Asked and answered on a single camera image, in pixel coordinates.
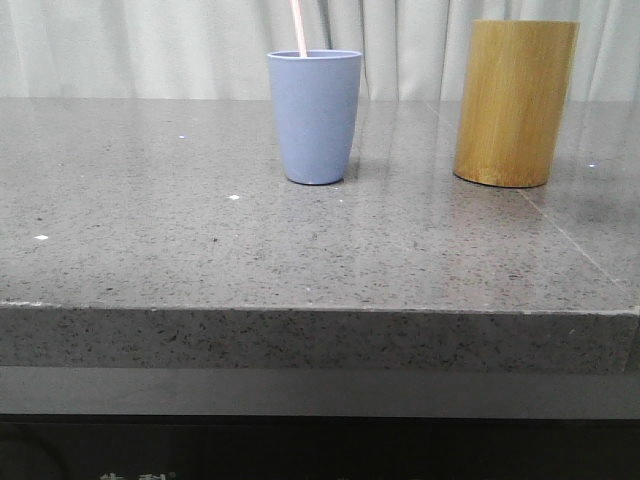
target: countertop seam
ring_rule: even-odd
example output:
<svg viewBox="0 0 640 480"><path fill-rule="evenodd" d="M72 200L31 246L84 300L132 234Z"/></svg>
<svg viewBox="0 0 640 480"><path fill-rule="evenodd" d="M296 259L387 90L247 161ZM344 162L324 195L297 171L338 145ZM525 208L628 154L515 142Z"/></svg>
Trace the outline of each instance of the countertop seam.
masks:
<svg viewBox="0 0 640 480"><path fill-rule="evenodd" d="M522 189L518 189L518 192L520 193L520 195L522 195L522 197L529 202L529 204L540 214L544 217L545 220L547 220L549 223L551 223L551 225L553 225L561 234L564 238L566 238L569 243L571 243L571 245L573 245L573 247L578 250L578 252L580 252L580 254L585 257L600 273L602 273L611 283L613 283L619 290L621 290L622 292L624 292L625 294L629 294L631 295L631 292L629 292L626 288L624 288L622 285L620 285L620 282L618 282L615 278L613 278L609 272L607 272L598 262L596 262L591 255L589 255L573 238L571 238L571 236L560 226L558 225L558 223L556 221L553 220L553 218L551 218L549 215L547 215L540 207L538 207L535 202L533 200L531 200L527 194L525 192L522 191Z"/></svg>

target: cup rim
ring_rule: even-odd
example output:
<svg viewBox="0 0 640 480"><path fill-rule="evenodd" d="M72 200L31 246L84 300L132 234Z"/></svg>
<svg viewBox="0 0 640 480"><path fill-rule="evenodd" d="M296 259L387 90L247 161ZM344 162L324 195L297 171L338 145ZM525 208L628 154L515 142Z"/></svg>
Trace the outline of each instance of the cup rim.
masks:
<svg viewBox="0 0 640 480"><path fill-rule="evenodd" d="M317 62L322 60L335 60L340 58L354 58L354 57L362 56L362 52L357 52L355 50L313 49L313 50L307 50L307 51L310 53L331 52L331 53L334 53L334 55L323 55L321 57L300 57L298 55L298 50L280 50L278 52L268 53L267 56L273 59L289 60L289 61L295 61L295 62L299 62L301 60Z"/></svg>

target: speckled stone surface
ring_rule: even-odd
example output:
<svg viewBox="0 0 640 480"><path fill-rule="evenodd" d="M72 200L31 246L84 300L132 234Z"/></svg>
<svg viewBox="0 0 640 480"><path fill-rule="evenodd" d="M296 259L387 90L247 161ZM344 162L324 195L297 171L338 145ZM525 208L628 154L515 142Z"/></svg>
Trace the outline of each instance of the speckled stone surface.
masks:
<svg viewBox="0 0 640 480"><path fill-rule="evenodd" d="M0 363L624 371L637 107L570 105L529 190L452 175L458 108L362 104L306 187L268 102L0 100Z"/></svg>
<svg viewBox="0 0 640 480"><path fill-rule="evenodd" d="M609 374L623 370L635 323L579 314L4 309L0 329L0 365Z"/></svg>

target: wooden pen holder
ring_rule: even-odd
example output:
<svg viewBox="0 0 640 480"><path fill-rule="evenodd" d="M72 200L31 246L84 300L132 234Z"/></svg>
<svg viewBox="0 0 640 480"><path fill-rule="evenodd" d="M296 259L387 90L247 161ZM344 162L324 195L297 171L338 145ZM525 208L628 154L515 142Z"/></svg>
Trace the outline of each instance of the wooden pen holder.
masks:
<svg viewBox="0 0 640 480"><path fill-rule="evenodd" d="M547 182L578 23L474 21L454 173L472 182Z"/></svg>

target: table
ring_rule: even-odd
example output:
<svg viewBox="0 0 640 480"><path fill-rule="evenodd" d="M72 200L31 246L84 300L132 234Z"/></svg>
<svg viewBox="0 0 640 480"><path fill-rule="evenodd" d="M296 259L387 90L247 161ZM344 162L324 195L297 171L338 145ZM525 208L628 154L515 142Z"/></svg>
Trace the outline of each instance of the table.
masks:
<svg viewBox="0 0 640 480"><path fill-rule="evenodd" d="M0 413L640 417L637 104L534 189L453 176L455 102L363 102L321 187L269 102L0 112Z"/></svg>

